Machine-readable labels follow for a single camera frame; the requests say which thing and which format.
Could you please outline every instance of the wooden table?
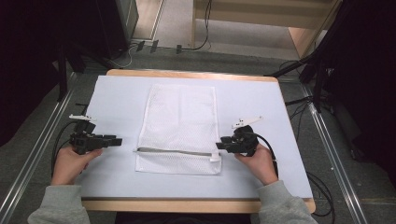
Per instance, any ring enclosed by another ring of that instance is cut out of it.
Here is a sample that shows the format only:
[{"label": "wooden table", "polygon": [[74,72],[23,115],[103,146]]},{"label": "wooden table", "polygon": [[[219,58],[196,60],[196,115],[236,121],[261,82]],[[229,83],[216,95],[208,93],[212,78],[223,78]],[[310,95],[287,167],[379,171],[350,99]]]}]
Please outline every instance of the wooden table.
[{"label": "wooden table", "polygon": [[[194,0],[192,40],[196,19],[205,18],[207,0]],[[235,21],[289,27],[301,58],[307,55],[318,36],[332,24],[342,0],[216,0],[210,20]]]},{"label": "wooden table", "polygon": [[[249,80],[277,82],[273,77],[231,76],[211,73],[185,73],[173,71],[134,71],[134,70],[110,70],[108,76],[127,77],[174,77],[174,78],[208,78],[220,80]],[[306,206],[312,213],[316,206],[312,198],[304,199]],[[235,199],[94,199],[83,198],[83,205],[88,210],[97,211],[135,211],[135,212],[177,212],[177,213],[257,213],[261,207],[258,199],[235,200]]]}]

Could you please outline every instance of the gray floor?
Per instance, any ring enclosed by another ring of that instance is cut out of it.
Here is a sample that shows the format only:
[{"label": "gray floor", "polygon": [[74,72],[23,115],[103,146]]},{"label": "gray floor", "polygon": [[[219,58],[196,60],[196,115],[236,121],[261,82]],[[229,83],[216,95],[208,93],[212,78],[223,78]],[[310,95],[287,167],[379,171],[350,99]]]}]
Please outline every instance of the gray floor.
[{"label": "gray floor", "polygon": [[[247,75],[270,74],[278,70],[278,67],[285,62],[278,59],[212,52],[185,51],[181,54],[176,54],[172,49],[157,49],[155,53],[149,53],[149,47],[145,47],[139,52],[132,52],[132,56],[133,61],[128,68],[133,69],[206,71]],[[125,54],[117,62],[127,64],[129,62],[128,55]],[[55,135],[59,132],[59,128],[68,121],[67,116],[69,114],[77,114],[81,111],[82,108],[75,106],[75,103],[88,103],[90,101],[97,75],[102,75],[106,72],[105,69],[96,63],[90,61],[87,61],[87,63],[89,68],[84,75],[79,76],[76,90],[54,132]],[[293,71],[279,79],[286,102],[303,97],[302,85],[296,81],[296,78],[297,73]],[[57,88],[50,92],[39,107],[23,123],[14,138],[0,148],[0,197],[2,199],[7,195],[7,189],[18,175],[35,144],[35,140],[49,118],[50,112],[55,107],[57,92]],[[288,107],[290,114],[292,114],[296,106],[291,105]],[[337,121],[326,110],[323,110],[322,116],[326,121],[340,158],[346,167],[351,183],[361,199],[368,221],[370,223],[396,223],[396,216],[393,214],[396,208],[394,200],[396,193],[394,187],[389,183],[387,175],[375,164],[353,161]],[[296,133],[298,123],[299,116],[296,116],[291,121]],[[26,218],[29,214],[40,205],[44,189],[50,183],[50,153],[55,135],[51,137],[45,154],[38,164],[9,223],[26,223]],[[333,174],[332,166],[318,134],[318,129],[308,110],[302,115],[298,145],[306,171],[322,179],[332,192],[336,223],[353,223],[343,192]],[[328,205],[314,186],[312,190],[316,196],[317,211],[324,212],[328,209]],[[92,223],[112,223],[115,217],[113,212],[89,212],[89,215]],[[314,218],[319,223],[331,223],[330,216]]]},{"label": "gray floor", "polygon": [[[191,48],[193,1],[166,0],[154,40],[158,46]],[[195,21],[195,47],[205,41],[204,20]],[[227,21],[209,21],[208,42],[202,50],[265,58],[297,60],[288,27]]]}]

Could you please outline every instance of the table edge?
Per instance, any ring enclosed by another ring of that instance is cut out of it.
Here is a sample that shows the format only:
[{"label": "table edge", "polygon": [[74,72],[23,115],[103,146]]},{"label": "table edge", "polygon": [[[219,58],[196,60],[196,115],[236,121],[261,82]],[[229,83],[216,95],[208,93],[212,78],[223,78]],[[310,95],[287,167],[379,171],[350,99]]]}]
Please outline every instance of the table edge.
[{"label": "table edge", "polygon": [[178,78],[206,78],[219,80],[245,80],[245,81],[265,81],[278,82],[275,77],[263,77],[258,75],[241,75],[209,72],[186,72],[171,70],[124,70],[111,69],[106,73],[113,77],[178,77]]},{"label": "table edge", "polygon": [[[313,198],[303,199],[310,213],[316,210]],[[244,200],[82,200],[83,206],[92,211],[118,212],[173,212],[173,213],[258,213],[261,202]]]}]

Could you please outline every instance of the metal rail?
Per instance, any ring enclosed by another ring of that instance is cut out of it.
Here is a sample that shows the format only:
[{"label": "metal rail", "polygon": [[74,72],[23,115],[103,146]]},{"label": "metal rail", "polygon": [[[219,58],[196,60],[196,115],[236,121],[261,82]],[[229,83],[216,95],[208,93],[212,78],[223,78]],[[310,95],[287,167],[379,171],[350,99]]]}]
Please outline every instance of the metal rail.
[{"label": "metal rail", "polygon": [[12,213],[15,210],[18,202],[21,199],[22,194],[24,193],[30,178],[35,171],[40,159],[46,149],[46,146],[52,137],[52,134],[58,125],[58,122],[67,107],[67,104],[74,92],[74,87],[76,86],[75,83],[78,81],[78,76],[76,73],[72,73],[69,78],[69,91],[67,92],[64,99],[56,104],[55,108],[53,109],[49,120],[47,121],[43,131],[41,132],[40,136],[38,137],[32,151],[29,154],[25,164],[21,168],[20,173],[18,174],[17,178],[15,179],[14,183],[12,184],[11,188],[8,191],[7,197],[3,201],[3,204],[0,208],[0,223],[7,224],[11,219]]},{"label": "metal rail", "polygon": [[[304,96],[312,95],[312,92],[309,87],[303,85]],[[315,107],[311,104],[309,106],[312,117],[314,119],[315,124],[317,125],[318,132],[320,134],[320,138],[322,139],[323,145],[329,157],[330,163],[332,164],[332,168],[334,170],[335,177],[337,178],[338,184],[343,191],[344,198],[346,200],[346,204],[349,208],[349,212],[352,215],[355,223],[368,223],[366,216],[361,208],[361,203],[359,201],[356,192],[347,177],[347,171],[345,170],[343,163],[341,163],[340,158],[338,157],[337,150],[335,149],[334,143],[330,137],[330,134],[326,128],[326,124],[322,118],[322,116],[318,113]]]}]

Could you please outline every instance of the black cable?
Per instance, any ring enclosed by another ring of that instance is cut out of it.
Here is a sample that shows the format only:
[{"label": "black cable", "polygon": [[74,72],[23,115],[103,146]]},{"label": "black cable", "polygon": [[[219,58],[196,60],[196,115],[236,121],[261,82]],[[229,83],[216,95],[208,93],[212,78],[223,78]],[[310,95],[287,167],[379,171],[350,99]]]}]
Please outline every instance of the black cable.
[{"label": "black cable", "polygon": [[56,156],[55,156],[55,158],[58,156],[58,153],[59,153],[59,149],[61,149],[61,148],[63,148],[64,147],[64,145],[66,145],[66,143],[68,143],[69,142],[69,139],[67,139],[66,141],[64,141],[59,147],[58,147],[58,151],[56,152]]},{"label": "black cable", "polygon": [[[329,188],[327,188],[326,184],[322,180],[320,180],[317,176],[315,176],[309,172],[306,172],[306,173],[307,173],[308,179],[320,190],[320,192],[324,195],[324,197],[326,198],[326,200],[328,201],[328,203],[330,205],[330,209],[327,213],[325,213],[325,214],[313,213],[313,215],[315,215],[317,217],[326,217],[330,213],[332,213],[332,223],[334,223],[335,222],[334,202],[333,202],[332,194],[331,194]],[[314,180],[314,178],[327,190],[327,192]]]},{"label": "black cable", "polygon": [[[306,63],[301,63],[301,62],[298,61],[298,60],[285,61],[285,62],[283,62],[283,63],[279,66],[278,71],[280,71],[280,70],[282,69],[282,66],[285,65],[286,63],[299,63],[300,66],[306,64]],[[301,72],[298,70],[298,68],[299,68],[300,66],[298,66],[298,67],[296,67],[296,68],[294,69],[294,70],[296,70],[296,72],[297,72],[299,75],[301,74]]]},{"label": "black cable", "polygon": [[[206,10],[205,10],[206,38],[205,38],[204,43],[200,47],[195,48],[195,49],[182,49],[182,50],[198,50],[198,49],[201,49],[206,44],[206,42],[208,41],[208,39],[209,39],[209,19],[210,19],[210,12],[212,10],[212,1],[213,0],[208,0],[207,1]],[[175,48],[167,48],[167,47],[158,47],[158,48],[159,49],[175,49]]]},{"label": "black cable", "polygon": [[81,111],[81,115],[84,115],[84,116],[85,116],[85,113],[87,113],[88,105],[86,105],[86,104],[80,104],[80,103],[76,103],[76,105],[82,105],[82,106],[84,106],[84,108],[83,108],[82,111]]},{"label": "black cable", "polygon": [[311,102],[307,102],[307,103],[305,104],[303,110],[302,110],[301,112],[299,112],[299,113],[300,113],[300,118],[299,118],[298,124],[297,124],[297,136],[296,136],[296,141],[298,141],[298,139],[299,139],[299,137],[300,137],[300,127],[301,127],[301,120],[302,120],[302,118],[303,118],[303,113],[304,113],[304,111],[306,110],[306,108],[307,108],[310,104],[312,104],[312,101],[311,101]]},{"label": "black cable", "polygon": [[55,167],[56,156],[58,155],[58,151],[59,151],[59,148],[58,148],[59,140],[61,139],[61,136],[62,136],[62,133],[64,132],[64,130],[65,130],[70,124],[73,124],[73,123],[78,123],[78,121],[77,121],[77,120],[72,120],[72,121],[67,122],[67,123],[62,127],[62,129],[59,131],[58,136],[56,137],[56,140],[55,140],[55,143],[54,143],[54,146],[53,146],[53,149],[52,149],[51,176],[53,175],[53,169],[54,169],[54,167]]},{"label": "black cable", "polygon": [[264,141],[264,143],[268,146],[268,149],[270,149],[270,152],[271,152],[271,158],[272,158],[272,161],[273,161],[273,164],[274,164],[275,173],[276,173],[276,176],[278,176],[276,156],[275,156],[275,153],[274,153],[270,143],[264,137],[262,137],[261,135],[259,135],[257,133],[247,133],[247,134],[255,135],[256,137],[258,137],[262,141]]},{"label": "black cable", "polygon": [[305,102],[304,104],[301,104],[301,105],[297,106],[297,108],[294,110],[294,113],[292,113],[292,114],[289,116],[289,119],[293,119],[296,115],[302,113],[303,110],[300,110],[300,111],[298,111],[298,110],[299,110],[301,107],[306,106],[306,104],[309,104],[310,102],[311,102],[311,101],[307,101],[307,102]]},{"label": "black cable", "polygon": [[125,68],[125,67],[127,67],[127,66],[129,66],[131,63],[132,63],[132,55],[131,55],[131,50],[133,49],[133,48],[135,48],[136,46],[138,46],[137,44],[132,44],[131,45],[131,47],[129,47],[128,48],[128,50],[126,51],[126,52],[128,52],[128,56],[129,56],[129,62],[128,62],[128,64],[126,64],[126,65],[120,65],[120,64],[117,64],[117,63],[115,63],[113,60],[109,60],[109,62],[110,63],[113,63],[114,65],[116,65],[119,69],[122,69],[122,68]]},{"label": "black cable", "polygon": [[306,97],[304,97],[302,99],[299,99],[299,100],[285,102],[285,105],[295,105],[295,104],[298,104],[298,103],[301,103],[301,102],[304,102],[304,101],[309,101],[309,100],[312,100],[312,99],[313,99],[312,96],[306,96]]},{"label": "black cable", "polygon": [[138,44],[136,44],[136,43],[131,43],[127,50],[120,51],[119,54],[116,57],[114,57],[113,59],[106,60],[106,62],[107,63],[112,63],[112,61],[119,59],[125,52],[128,52],[130,49],[136,47],[137,45]]}]

